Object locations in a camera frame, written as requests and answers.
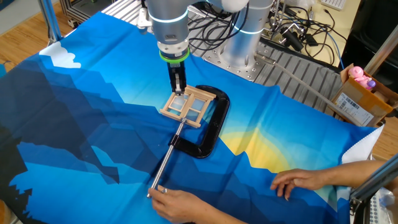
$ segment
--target metal rod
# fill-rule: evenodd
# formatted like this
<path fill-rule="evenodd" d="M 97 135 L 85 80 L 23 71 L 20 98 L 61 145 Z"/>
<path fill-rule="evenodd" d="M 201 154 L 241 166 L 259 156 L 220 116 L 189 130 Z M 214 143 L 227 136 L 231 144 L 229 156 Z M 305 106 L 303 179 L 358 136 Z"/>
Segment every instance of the metal rod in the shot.
<path fill-rule="evenodd" d="M 277 0 L 276 1 L 276 10 L 275 10 L 275 19 L 278 21 L 280 18 L 279 18 L 279 2 L 280 2 L 280 0 Z"/>
<path fill-rule="evenodd" d="M 282 19 L 284 18 L 285 7 L 286 7 L 286 2 L 284 2 L 284 6 L 282 7 L 282 15 L 280 15 L 280 19 L 279 19 L 280 22 L 282 22 Z"/>
<path fill-rule="evenodd" d="M 180 133 L 182 131 L 182 128 L 184 127 L 184 124 L 186 122 L 187 122 L 186 118 L 182 118 L 181 119 L 180 126 L 178 127 L 177 132 L 175 133 L 176 135 L 180 135 Z M 163 158 L 162 164 L 160 165 L 159 170 L 156 173 L 154 182 L 152 183 L 152 186 L 151 186 L 152 189 L 156 189 L 157 188 L 157 186 L 159 184 L 159 181 L 160 181 L 160 178 L 162 177 L 162 175 L 164 173 L 164 170 L 166 168 L 166 165 L 167 165 L 167 163 L 169 162 L 169 160 L 171 158 L 173 150 L 174 150 L 174 146 L 170 145 L 169 150 L 167 150 L 166 155 Z"/>
<path fill-rule="evenodd" d="M 361 123 L 359 123 L 355 118 L 353 118 L 350 114 L 348 114 L 347 112 L 343 111 L 342 109 L 340 109 L 338 106 L 336 106 L 334 103 L 332 103 L 328 98 L 324 97 L 322 94 L 320 94 L 318 91 L 314 90 L 310 85 L 306 84 L 303 80 L 297 78 L 292 72 L 290 72 L 289 70 L 287 70 L 285 67 L 279 65 L 278 63 L 276 63 L 275 60 L 259 53 L 256 52 L 257 58 L 263 60 L 265 63 L 271 64 L 275 67 L 278 67 L 279 69 L 281 69 L 284 73 L 286 73 L 288 76 L 292 77 L 294 80 L 296 80 L 299 84 L 303 85 L 306 89 L 308 89 L 309 91 L 311 91 L 313 94 L 315 94 L 317 97 L 319 97 L 321 100 L 323 100 L 327 105 L 329 105 L 330 107 L 332 107 L 336 112 L 339 112 L 340 114 L 342 114 L 343 116 L 345 116 L 349 121 L 351 121 L 353 124 L 357 125 L 357 126 L 362 126 Z"/>
<path fill-rule="evenodd" d="M 350 199 L 363 202 L 398 176 L 398 154 L 378 168 L 363 184 L 354 189 Z"/>
<path fill-rule="evenodd" d="M 49 31 L 49 45 L 56 41 L 62 40 L 60 28 L 58 26 L 57 17 L 55 16 L 54 8 L 52 7 L 51 0 L 38 0 L 39 6 L 42 11 L 44 21 Z"/>
<path fill-rule="evenodd" d="M 374 75 L 377 69 L 380 67 L 381 63 L 385 61 L 388 55 L 394 50 L 398 45 L 398 25 L 391 32 L 390 36 L 384 41 L 383 45 L 373 56 L 371 61 L 366 65 L 364 71 L 369 75 Z"/>

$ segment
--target black c-clamp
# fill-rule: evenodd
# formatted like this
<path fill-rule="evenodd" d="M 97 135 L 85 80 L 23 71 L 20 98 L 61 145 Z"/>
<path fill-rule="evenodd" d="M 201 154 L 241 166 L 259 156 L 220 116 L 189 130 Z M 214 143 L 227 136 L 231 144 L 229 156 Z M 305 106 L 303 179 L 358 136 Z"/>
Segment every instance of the black c-clamp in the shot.
<path fill-rule="evenodd" d="M 169 146 L 173 145 L 174 148 L 201 159 L 206 158 L 213 151 L 229 109 L 229 97 L 225 92 L 211 86 L 198 85 L 196 88 L 216 95 L 217 105 L 211 116 L 205 136 L 202 142 L 197 145 L 175 134 L 171 138 Z"/>

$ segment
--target metal plate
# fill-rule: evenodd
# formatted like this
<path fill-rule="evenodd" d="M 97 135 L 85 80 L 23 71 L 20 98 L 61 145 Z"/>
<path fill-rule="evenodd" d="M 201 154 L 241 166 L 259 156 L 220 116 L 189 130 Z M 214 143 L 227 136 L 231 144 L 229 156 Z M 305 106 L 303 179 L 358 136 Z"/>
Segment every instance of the metal plate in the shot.
<path fill-rule="evenodd" d="M 103 13 L 114 16 L 136 26 L 138 12 L 140 8 L 140 1 L 118 0 L 114 4 L 110 5 L 110 7 L 103 10 Z M 203 13 L 201 13 L 194 7 L 188 7 L 188 17 L 190 21 L 204 16 L 205 15 Z M 206 24 L 207 22 L 208 20 L 199 23 L 192 23 L 190 24 L 189 28 L 201 26 L 203 24 Z M 211 25 L 211 27 L 209 27 L 209 29 L 214 26 L 220 25 L 220 23 L 215 22 Z M 212 33 L 212 38 L 215 38 L 220 34 L 221 29 L 219 32 Z M 201 35 L 201 29 L 192 30 L 189 33 L 188 37 L 198 37 L 199 35 Z M 192 44 L 203 49 L 210 48 L 210 46 L 199 40 L 193 41 Z M 332 99 L 341 87 L 340 75 L 317 63 L 305 60 L 300 57 L 296 57 L 280 50 L 273 49 L 272 47 L 266 46 L 262 43 L 259 43 L 257 50 L 263 52 L 265 56 L 276 60 L 277 63 L 284 66 L 294 75 L 301 78 L 301 80 L 309 84 L 312 88 L 318 90 L 319 93 L 321 93 L 328 99 Z M 275 68 L 272 65 L 264 64 L 263 62 L 259 62 L 257 65 L 255 65 L 254 70 L 251 70 L 252 68 L 250 68 L 247 69 L 247 71 L 241 70 L 240 72 L 238 72 L 238 69 L 232 67 L 228 68 L 228 65 L 222 64 L 222 62 L 218 60 L 218 51 L 219 49 L 199 50 L 191 47 L 191 53 L 193 55 L 202 57 L 207 62 L 211 62 L 235 75 L 239 75 L 242 78 L 245 78 L 254 83 L 258 83 L 260 85 L 278 85 L 280 86 L 280 91 L 285 96 L 295 99 L 307 106 L 315 108 L 322 113 L 331 115 L 336 119 L 341 119 L 336 113 L 334 113 L 326 106 L 325 102 L 318 99 L 317 96 L 315 96 L 312 92 L 306 90 L 303 86 L 300 86 L 298 82 L 292 80 L 288 75 L 284 74 L 278 68 Z"/>

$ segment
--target pink toy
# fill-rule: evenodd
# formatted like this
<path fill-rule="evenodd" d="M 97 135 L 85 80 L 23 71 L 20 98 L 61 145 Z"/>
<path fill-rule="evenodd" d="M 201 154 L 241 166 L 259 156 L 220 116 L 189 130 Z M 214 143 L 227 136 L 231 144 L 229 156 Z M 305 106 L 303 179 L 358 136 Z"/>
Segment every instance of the pink toy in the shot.
<path fill-rule="evenodd" d="M 358 82 L 361 86 L 365 87 L 367 90 L 376 86 L 376 82 L 372 80 L 372 78 L 364 75 L 361 67 L 355 66 L 348 70 L 348 75 L 356 82 Z"/>

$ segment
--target green ring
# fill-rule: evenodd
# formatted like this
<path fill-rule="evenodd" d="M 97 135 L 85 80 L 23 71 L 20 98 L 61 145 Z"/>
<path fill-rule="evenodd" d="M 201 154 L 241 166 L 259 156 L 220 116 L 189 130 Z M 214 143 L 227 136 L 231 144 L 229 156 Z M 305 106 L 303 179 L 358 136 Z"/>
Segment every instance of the green ring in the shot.
<path fill-rule="evenodd" d="M 184 55 L 184 57 L 179 58 L 179 59 L 168 59 L 168 58 L 165 58 L 165 57 L 162 55 L 162 52 L 161 52 L 161 51 L 159 51 L 160 58 L 161 58 L 163 61 L 168 62 L 168 63 L 180 63 L 180 62 L 183 62 L 185 59 L 188 58 L 189 54 L 190 54 L 190 49 L 188 48 L 188 52 Z"/>

